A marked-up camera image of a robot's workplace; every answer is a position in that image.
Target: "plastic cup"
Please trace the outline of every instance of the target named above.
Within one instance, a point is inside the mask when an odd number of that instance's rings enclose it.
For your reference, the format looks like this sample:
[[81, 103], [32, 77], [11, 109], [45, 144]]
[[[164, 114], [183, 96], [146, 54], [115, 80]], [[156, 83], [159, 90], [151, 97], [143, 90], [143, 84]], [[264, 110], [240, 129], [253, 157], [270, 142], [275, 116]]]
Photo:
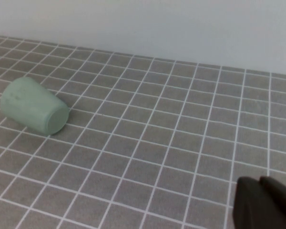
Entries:
[[29, 77], [18, 78], [4, 90], [1, 111], [9, 118], [44, 135], [52, 135], [66, 124], [67, 105]]

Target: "white wall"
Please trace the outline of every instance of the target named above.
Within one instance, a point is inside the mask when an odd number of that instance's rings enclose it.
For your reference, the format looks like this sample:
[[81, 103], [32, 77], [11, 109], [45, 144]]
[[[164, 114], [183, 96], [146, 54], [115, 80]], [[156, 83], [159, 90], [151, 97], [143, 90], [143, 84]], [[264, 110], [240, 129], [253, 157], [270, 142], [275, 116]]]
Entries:
[[0, 34], [286, 73], [286, 0], [0, 0]]

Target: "tiled surface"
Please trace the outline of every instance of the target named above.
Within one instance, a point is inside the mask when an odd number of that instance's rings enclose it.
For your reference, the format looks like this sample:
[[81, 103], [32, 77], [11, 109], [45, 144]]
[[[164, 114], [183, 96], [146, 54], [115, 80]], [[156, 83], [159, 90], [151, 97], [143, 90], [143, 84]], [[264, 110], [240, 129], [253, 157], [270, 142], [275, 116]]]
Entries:
[[0, 113], [0, 229], [230, 229], [240, 176], [286, 184], [286, 75], [0, 37], [0, 96], [22, 76], [70, 118]]

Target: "cup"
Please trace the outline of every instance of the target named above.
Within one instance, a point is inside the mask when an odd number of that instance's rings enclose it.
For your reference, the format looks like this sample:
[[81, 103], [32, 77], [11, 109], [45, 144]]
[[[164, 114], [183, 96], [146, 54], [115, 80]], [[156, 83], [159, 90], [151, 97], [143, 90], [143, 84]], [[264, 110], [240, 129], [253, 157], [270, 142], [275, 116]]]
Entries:
[[4, 90], [0, 109], [7, 117], [44, 135], [52, 135], [66, 124], [67, 105], [29, 77], [21, 77]]

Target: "black object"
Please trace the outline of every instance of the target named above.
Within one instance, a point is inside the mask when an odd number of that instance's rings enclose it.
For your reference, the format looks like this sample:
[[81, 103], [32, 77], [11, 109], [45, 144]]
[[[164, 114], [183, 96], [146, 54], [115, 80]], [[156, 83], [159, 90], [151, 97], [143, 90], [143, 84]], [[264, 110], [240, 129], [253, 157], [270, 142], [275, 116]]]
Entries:
[[240, 177], [233, 220], [235, 229], [286, 229], [286, 186], [271, 177]]

